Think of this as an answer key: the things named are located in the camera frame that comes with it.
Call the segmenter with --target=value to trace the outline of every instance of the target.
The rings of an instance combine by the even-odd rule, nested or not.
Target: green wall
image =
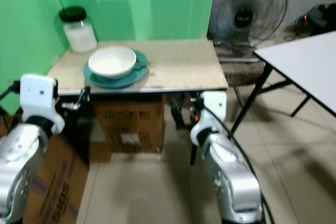
[[[46,74],[68,48],[56,18],[60,9],[59,0],[1,0],[0,93],[23,73]],[[1,106],[13,113],[18,95],[9,95]]]
[[[99,40],[195,39],[206,35],[212,0],[62,0],[83,6]],[[0,92],[23,73],[46,74],[68,44],[60,0],[1,0]],[[18,96],[1,106],[13,113]]]
[[[99,40],[193,39],[206,35],[212,0],[63,0],[81,5]]]

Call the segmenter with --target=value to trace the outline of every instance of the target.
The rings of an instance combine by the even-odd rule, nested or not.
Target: electric fan
[[[254,47],[281,24],[287,0],[213,0],[209,33],[229,47]]]

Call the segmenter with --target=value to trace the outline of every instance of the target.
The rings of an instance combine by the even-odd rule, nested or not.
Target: table
[[[258,94],[296,85],[307,97],[293,112],[294,116],[310,99],[314,99],[336,116],[336,32],[295,40],[276,46],[257,49],[255,55],[265,61],[263,74],[256,83],[233,127],[234,133]],[[262,88],[271,71],[275,69],[285,81]]]
[[[100,89],[87,83],[83,68],[94,51],[107,46],[126,46],[147,56],[150,67],[140,82],[118,90]],[[85,54],[68,50],[48,76],[58,80],[60,95],[78,95],[84,86],[91,94],[152,93],[225,90],[228,88],[213,44],[207,40],[100,41]]]

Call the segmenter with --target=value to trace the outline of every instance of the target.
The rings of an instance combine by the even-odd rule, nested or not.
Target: brown cardboard box
[[[67,139],[54,136],[32,180],[23,224],[76,223],[88,171]]]
[[[163,146],[163,95],[93,101],[112,152],[160,153]]]
[[[90,164],[109,163],[112,150],[108,143],[90,143]]]

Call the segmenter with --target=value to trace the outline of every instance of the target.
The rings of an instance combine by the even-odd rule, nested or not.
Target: beige floor tile
[[[327,110],[325,110],[322,106],[317,104],[316,102],[310,100],[311,103],[318,109],[321,116],[326,120],[327,124],[336,132],[336,118],[332,114],[330,114]]]
[[[81,201],[81,204],[80,204],[76,224],[84,224],[85,223],[87,210],[88,210],[89,204],[90,204],[91,193],[92,193],[92,190],[93,190],[93,187],[94,187],[94,184],[95,184],[95,180],[96,180],[97,170],[98,170],[98,164],[91,164],[90,165],[90,170],[89,170],[88,178],[86,180],[86,185],[85,185],[85,189],[84,189],[84,192],[83,192],[82,201]]]
[[[240,89],[240,91],[244,96],[248,96],[250,93],[250,90],[247,87]],[[228,101],[225,124],[228,126],[229,129],[231,129],[239,112],[241,111],[241,106],[238,103],[236,94],[233,89],[227,90],[227,97]],[[247,113],[247,115],[245,116],[244,120],[235,132],[235,137],[240,142],[240,144],[243,145],[264,144],[261,135],[256,127],[256,123],[250,113]]]
[[[304,97],[284,89],[257,97],[251,114],[265,143],[334,143],[334,132],[311,102],[289,116]]]
[[[110,164],[100,164],[86,223],[192,223],[184,148],[115,154]]]
[[[271,145],[268,150],[303,224],[336,220],[336,144]]]
[[[272,160],[264,146],[245,146],[250,156],[261,188],[267,198],[277,224],[298,224],[294,210],[289,202]],[[201,155],[198,153],[196,164],[188,166],[193,223],[220,223],[216,195],[212,181],[206,176]]]
[[[280,81],[284,81],[285,78],[277,71],[273,70],[266,80],[266,84],[274,84]]]

